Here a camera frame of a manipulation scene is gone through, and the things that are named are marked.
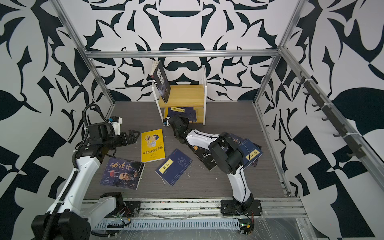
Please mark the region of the yellow cartoon cover book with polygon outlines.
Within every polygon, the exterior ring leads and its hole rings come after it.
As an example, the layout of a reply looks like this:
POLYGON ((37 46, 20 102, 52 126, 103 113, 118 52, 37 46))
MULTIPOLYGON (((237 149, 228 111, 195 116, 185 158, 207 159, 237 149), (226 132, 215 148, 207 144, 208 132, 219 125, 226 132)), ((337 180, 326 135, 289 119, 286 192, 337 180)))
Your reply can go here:
POLYGON ((166 157, 162 129, 144 132, 141 136, 142 163, 163 160, 166 157))

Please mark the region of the purple Guiguzi portrait book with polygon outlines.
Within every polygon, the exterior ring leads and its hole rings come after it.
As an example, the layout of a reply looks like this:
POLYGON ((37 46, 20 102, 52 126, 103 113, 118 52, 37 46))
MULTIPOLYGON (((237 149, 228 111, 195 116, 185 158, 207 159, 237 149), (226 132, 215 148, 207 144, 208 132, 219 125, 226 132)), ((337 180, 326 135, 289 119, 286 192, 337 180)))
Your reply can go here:
POLYGON ((137 190, 145 169, 145 163, 110 158, 100 184, 102 186, 137 190))

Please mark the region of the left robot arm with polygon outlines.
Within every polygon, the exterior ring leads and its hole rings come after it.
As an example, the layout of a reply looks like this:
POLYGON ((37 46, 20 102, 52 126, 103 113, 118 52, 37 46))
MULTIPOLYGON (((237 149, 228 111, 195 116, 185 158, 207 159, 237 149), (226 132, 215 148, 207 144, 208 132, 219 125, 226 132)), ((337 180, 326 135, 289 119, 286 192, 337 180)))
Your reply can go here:
POLYGON ((103 194, 86 211, 81 207, 92 178, 109 151, 135 144, 139 131, 120 131, 120 123, 108 120, 87 126, 82 142, 72 156, 70 178, 54 203, 31 224, 36 240, 87 240, 95 226, 126 206, 120 192, 103 194))

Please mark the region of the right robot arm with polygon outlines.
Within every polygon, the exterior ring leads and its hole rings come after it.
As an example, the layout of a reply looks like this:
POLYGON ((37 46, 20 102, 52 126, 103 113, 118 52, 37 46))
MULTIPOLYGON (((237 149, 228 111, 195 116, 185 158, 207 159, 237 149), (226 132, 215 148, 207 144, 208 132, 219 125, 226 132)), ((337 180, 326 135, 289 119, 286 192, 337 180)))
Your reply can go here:
POLYGON ((191 129, 189 120, 180 116, 166 118, 163 123, 173 129, 174 136, 180 143, 204 148, 211 152, 219 169, 229 178, 235 206, 242 212, 249 210, 254 198, 244 175, 243 160, 246 154, 230 135, 227 132, 213 135, 191 129))

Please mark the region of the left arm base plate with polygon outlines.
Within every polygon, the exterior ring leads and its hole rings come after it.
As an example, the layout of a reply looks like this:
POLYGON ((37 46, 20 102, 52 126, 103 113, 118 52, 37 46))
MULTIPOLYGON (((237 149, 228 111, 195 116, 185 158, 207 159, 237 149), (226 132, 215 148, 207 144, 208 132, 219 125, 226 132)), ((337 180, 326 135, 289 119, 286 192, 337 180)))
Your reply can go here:
POLYGON ((118 216, 123 218, 133 217, 140 212, 141 203, 141 201, 125 201, 123 206, 118 208, 118 212, 113 211, 112 213, 109 213, 106 218, 117 218, 118 216))

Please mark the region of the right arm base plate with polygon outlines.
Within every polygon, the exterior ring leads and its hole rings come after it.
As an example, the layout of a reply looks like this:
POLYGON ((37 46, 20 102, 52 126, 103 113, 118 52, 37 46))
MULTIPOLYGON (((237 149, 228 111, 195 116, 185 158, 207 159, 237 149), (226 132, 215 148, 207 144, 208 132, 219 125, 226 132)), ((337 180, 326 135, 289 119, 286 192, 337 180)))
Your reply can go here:
POLYGON ((224 217, 232 216, 261 216, 263 209, 259 200, 249 200, 240 203, 236 200, 221 200, 221 214, 224 217))

